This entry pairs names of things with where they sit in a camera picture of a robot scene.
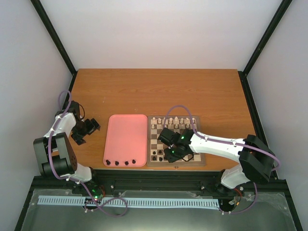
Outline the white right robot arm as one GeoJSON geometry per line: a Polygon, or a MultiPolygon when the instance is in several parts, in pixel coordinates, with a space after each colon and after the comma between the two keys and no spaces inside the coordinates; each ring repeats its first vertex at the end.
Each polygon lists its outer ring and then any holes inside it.
{"type": "Polygon", "coordinates": [[[193,129],[178,133],[164,128],[157,139],[167,146],[164,154],[170,163],[189,154],[211,154],[236,162],[235,167],[222,171],[217,182],[228,189],[247,182],[267,184],[275,170],[274,164],[279,163],[274,153],[254,135],[248,135],[245,139],[228,139],[193,129]]]}

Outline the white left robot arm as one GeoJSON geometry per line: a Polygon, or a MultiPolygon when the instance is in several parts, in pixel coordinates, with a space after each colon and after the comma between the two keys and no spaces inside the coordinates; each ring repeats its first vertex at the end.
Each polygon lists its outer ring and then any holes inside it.
{"type": "Polygon", "coordinates": [[[86,135],[99,129],[100,125],[94,118],[83,120],[76,111],[57,112],[51,129],[43,137],[33,141],[40,174],[44,177],[57,175],[62,180],[83,182],[83,188],[88,193],[96,193],[100,188],[100,181],[92,177],[91,167],[78,163],[69,137],[77,145],[82,145],[86,142],[86,135]]]}

